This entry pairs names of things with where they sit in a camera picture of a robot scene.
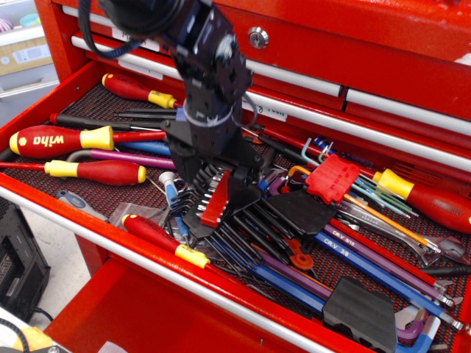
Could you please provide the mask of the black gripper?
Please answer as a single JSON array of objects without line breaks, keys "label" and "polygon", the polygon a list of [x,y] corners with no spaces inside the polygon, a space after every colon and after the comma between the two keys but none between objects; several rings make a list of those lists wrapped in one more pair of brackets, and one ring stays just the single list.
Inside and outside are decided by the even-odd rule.
[{"label": "black gripper", "polygon": [[178,174],[187,183],[194,181],[205,163],[228,168],[228,203],[223,213],[230,217],[257,203],[261,189],[253,183],[263,158],[241,135],[242,101],[238,100],[219,121],[206,121],[184,104],[186,122],[167,120],[163,131]]}]

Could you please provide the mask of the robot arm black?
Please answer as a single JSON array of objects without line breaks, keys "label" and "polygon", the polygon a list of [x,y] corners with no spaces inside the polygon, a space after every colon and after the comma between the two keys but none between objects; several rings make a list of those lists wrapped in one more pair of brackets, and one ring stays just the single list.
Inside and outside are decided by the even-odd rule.
[{"label": "robot arm black", "polygon": [[233,25],[212,1],[101,1],[99,6],[131,39],[117,49],[99,50],[91,34],[91,2],[80,1],[80,29],[91,51],[113,59],[154,40],[169,51],[183,79],[185,119],[163,125],[180,176],[193,182],[204,164],[228,168],[228,196],[240,196],[258,179],[263,158],[241,136],[242,101],[252,72]]}]

